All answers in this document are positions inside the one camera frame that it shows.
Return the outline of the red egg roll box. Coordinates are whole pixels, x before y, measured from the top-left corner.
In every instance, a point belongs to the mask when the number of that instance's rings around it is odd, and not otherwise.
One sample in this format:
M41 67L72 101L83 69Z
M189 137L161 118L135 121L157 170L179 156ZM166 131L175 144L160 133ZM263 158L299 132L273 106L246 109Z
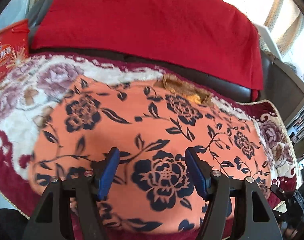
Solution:
M0 30L0 81L29 58L28 34L27 19Z

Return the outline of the orange floral garment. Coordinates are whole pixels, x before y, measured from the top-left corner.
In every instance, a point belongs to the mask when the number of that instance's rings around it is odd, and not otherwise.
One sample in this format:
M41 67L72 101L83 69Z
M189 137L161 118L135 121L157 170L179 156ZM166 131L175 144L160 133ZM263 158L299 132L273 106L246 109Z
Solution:
M254 178L265 197L271 169L259 129L218 100L201 103L160 81L106 85L78 76L45 122L34 146L29 182L43 193L52 176L74 179L105 158L120 162L106 200L105 225L148 233L197 229L207 204L196 193L184 153L234 179Z

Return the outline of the red floral plush blanket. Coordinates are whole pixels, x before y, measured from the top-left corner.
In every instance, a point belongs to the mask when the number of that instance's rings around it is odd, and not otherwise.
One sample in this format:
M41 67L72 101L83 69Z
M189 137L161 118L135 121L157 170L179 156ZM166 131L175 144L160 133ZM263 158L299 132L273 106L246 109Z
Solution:
M42 195L35 192L29 182L34 146L49 115L81 75L106 85L158 80L163 88L196 97L201 103L218 100L225 109L248 116L259 129L271 169L268 203L271 206L279 203L270 191L271 185L286 191L296 188L298 167L294 149L281 116L270 101L235 102L169 67L42 53L15 67L0 82L0 194L23 217L32 215ZM110 239L194 239L200 227L173 233L148 233L105 226Z

